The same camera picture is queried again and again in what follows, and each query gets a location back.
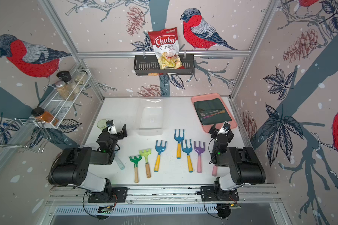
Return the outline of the purple fork pink handle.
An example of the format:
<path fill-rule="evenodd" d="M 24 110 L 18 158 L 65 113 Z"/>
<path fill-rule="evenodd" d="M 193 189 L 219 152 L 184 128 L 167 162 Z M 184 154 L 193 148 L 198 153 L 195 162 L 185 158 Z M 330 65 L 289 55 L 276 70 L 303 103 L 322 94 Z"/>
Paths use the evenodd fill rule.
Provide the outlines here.
<path fill-rule="evenodd" d="M 212 176 L 217 177 L 217 166 L 213 165 Z"/>
<path fill-rule="evenodd" d="M 198 154 L 197 160 L 197 173 L 202 173 L 202 160 L 201 155 L 205 152 L 206 146 L 205 142 L 194 141 L 194 150 Z"/>

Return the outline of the lime green rake wooden handle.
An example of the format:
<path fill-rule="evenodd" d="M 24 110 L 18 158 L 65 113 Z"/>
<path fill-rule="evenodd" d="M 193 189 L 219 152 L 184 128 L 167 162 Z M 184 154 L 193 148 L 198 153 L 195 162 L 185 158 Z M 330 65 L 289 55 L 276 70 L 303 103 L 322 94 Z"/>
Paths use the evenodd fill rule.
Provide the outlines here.
<path fill-rule="evenodd" d="M 145 167 L 146 167 L 146 177 L 151 178 L 150 165 L 148 161 L 148 156 L 151 154 L 151 149 L 140 150 L 140 156 L 145 158 Z"/>

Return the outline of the blue fork rake yellow handle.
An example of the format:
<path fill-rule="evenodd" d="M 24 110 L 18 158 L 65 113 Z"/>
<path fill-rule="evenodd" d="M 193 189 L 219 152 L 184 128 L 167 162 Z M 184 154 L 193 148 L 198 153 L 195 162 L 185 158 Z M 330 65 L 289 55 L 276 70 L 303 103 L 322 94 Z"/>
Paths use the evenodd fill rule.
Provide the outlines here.
<path fill-rule="evenodd" d="M 155 150 L 157 151 L 158 155 L 157 155 L 157 159 L 155 162 L 155 168 L 154 168 L 155 172 L 159 171 L 161 154 L 166 150 L 166 147 L 167 147 L 167 141 L 163 141 L 163 140 L 156 141 Z"/>

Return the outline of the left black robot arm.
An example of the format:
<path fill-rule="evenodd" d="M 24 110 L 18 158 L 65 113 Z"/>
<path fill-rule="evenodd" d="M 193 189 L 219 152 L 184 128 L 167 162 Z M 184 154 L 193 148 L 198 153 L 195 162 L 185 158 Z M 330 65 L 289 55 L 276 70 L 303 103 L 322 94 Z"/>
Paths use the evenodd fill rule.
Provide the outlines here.
<path fill-rule="evenodd" d="M 124 164 L 116 156 L 120 150 L 118 140 L 128 136 L 126 125 L 117 131 L 113 121 L 106 121 L 100 133 L 97 144 L 99 148 L 91 147 L 66 148 L 53 164 L 48 175 L 52 185 L 70 186 L 84 189 L 89 203 L 122 203 L 127 197 L 128 188 L 114 188 L 108 178 L 99 177 L 89 171 L 89 165 L 111 165 L 114 161 L 121 170 Z"/>

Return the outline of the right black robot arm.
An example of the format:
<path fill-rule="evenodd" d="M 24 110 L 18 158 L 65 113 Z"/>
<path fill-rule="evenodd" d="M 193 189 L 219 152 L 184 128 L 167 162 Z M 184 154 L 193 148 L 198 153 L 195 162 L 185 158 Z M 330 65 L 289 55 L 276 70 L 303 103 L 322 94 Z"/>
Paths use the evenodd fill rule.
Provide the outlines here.
<path fill-rule="evenodd" d="M 213 139 L 210 163 L 225 167 L 229 172 L 214 181 L 212 196 L 219 201 L 238 201 L 237 189 L 249 184 L 264 184 L 266 175 L 260 160 L 252 147 L 230 147 L 234 134 L 227 122 L 220 129 L 212 125 L 209 133 Z"/>

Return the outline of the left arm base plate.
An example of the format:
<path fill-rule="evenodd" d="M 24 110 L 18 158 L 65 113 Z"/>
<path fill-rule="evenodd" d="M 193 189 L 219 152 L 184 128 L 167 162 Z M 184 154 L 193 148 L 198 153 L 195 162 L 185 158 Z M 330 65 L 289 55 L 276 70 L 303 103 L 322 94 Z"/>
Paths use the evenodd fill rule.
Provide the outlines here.
<path fill-rule="evenodd" d="M 128 188 L 110 188 L 102 192 L 91 193 L 88 197 L 89 203 L 123 203 L 126 201 Z"/>

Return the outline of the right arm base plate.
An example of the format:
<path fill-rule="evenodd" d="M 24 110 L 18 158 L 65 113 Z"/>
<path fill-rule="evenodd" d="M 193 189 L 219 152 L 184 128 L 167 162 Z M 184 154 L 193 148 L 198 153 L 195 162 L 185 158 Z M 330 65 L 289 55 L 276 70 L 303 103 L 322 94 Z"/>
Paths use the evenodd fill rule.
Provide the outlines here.
<path fill-rule="evenodd" d="M 201 186 L 200 195 L 202 201 L 205 202 L 237 202 L 239 196 L 237 190 L 223 191 L 215 189 L 214 186 Z"/>

